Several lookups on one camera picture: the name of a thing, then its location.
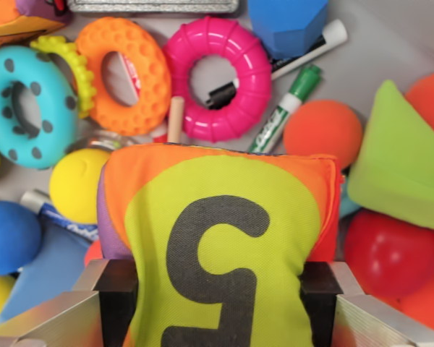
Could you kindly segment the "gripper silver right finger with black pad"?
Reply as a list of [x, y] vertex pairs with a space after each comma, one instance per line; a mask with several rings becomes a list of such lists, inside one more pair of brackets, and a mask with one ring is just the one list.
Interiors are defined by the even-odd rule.
[[345, 262], [307, 262], [300, 280], [314, 346], [434, 346], [434, 330], [365, 294]]

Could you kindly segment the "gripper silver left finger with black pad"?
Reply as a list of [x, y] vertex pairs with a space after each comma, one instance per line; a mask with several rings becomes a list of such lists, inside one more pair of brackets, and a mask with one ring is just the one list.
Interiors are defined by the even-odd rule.
[[93, 260], [71, 291], [0, 325], [0, 346], [122, 346], [135, 313], [132, 260]]

